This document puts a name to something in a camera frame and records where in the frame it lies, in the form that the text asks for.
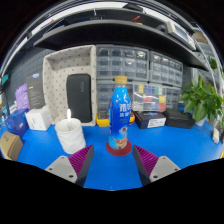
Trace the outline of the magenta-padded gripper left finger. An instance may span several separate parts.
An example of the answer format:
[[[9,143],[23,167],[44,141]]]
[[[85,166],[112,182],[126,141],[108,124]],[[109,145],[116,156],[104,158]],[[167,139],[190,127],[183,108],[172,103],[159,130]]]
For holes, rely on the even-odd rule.
[[[79,186],[83,186],[93,156],[94,145],[89,145],[70,156],[58,157],[46,168],[46,171]]]

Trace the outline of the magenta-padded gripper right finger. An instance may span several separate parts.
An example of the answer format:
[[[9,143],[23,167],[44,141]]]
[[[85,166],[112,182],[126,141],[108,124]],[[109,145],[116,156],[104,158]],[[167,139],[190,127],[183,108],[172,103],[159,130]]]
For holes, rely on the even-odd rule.
[[[134,145],[133,156],[143,186],[180,170],[167,156],[156,156],[150,151]]]

